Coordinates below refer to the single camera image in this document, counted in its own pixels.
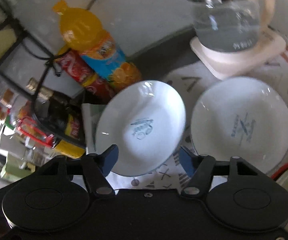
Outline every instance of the white kettle base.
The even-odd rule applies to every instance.
[[[234,53],[216,52],[204,47],[197,37],[191,40],[191,48],[211,73],[218,79],[243,75],[278,56],[286,48],[285,40],[267,28],[257,45],[247,51]]]

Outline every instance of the black metal rack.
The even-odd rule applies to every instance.
[[[34,93],[34,95],[28,93],[26,90],[24,90],[22,87],[20,87],[18,84],[16,84],[14,81],[12,81],[9,77],[7,77],[1,70],[0,70],[0,80],[5,82],[11,89],[13,89],[14,91],[16,91],[17,93],[19,93],[20,95],[24,96],[25,98],[27,98],[28,100],[31,101],[31,105],[32,105],[32,117],[33,119],[36,121],[37,125],[39,126],[39,128],[41,130],[43,130],[44,132],[47,133],[51,133],[54,136],[56,136],[59,139],[63,139],[73,145],[76,145],[78,147],[81,148],[85,148],[85,144],[73,139],[69,136],[67,136],[64,132],[60,131],[60,130],[56,130],[52,127],[50,127],[47,123],[42,122],[39,117],[36,115],[35,113],[35,104],[36,104],[36,100],[37,100],[37,96],[38,93],[44,83],[44,80],[47,76],[47,73],[49,72],[49,70],[51,68],[55,67],[53,65],[53,60],[56,59],[57,57],[52,54],[41,42],[39,42],[31,33],[29,33],[28,31],[26,31],[24,29],[24,27],[20,24],[19,20],[13,18],[13,16],[11,15],[11,13],[5,8],[7,7],[7,4],[2,4],[0,2],[0,8],[3,10],[3,12],[6,14],[7,18],[6,20],[0,24],[0,30],[2,30],[3,28],[5,28],[6,26],[10,25],[11,28],[14,30],[17,40],[16,42],[5,52],[5,54],[0,58],[0,66],[1,64],[7,59],[7,57],[9,57],[9,55],[20,45],[22,44],[23,40],[25,38],[30,39],[37,47],[39,47],[46,55],[49,56],[49,58],[45,58],[44,60],[45,62],[45,70],[39,80],[39,84],[37,86],[37,89]]]

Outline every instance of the water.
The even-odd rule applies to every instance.
[[[237,9],[197,6],[193,14],[197,37],[209,49],[237,52],[254,47],[259,39],[260,17],[255,4]]]

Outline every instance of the white wall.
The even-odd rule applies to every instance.
[[[58,15],[52,11],[52,6],[58,0],[9,1],[22,24],[56,53],[64,44],[59,33]],[[85,8],[90,0],[66,1],[72,7]],[[91,11],[100,18],[127,55],[191,23],[188,2],[185,0],[98,0]],[[272,26],[288,34],[288,0],[277,0]],[[24,55],[21,48],[11,65],[13,68],[9,67],[7,73],[21,84],[26,84],[30,76],[39,77],[43,70],[43,62]],[[79,86],[65,75],[61,78],[50,75],[46,85],[63,89],[68,95],[79,90]]]

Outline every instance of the glass kettle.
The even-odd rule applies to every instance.
[[[196,35],[204,48],[240,52],[253,48],[274,14],[275,0],[188,0]]]

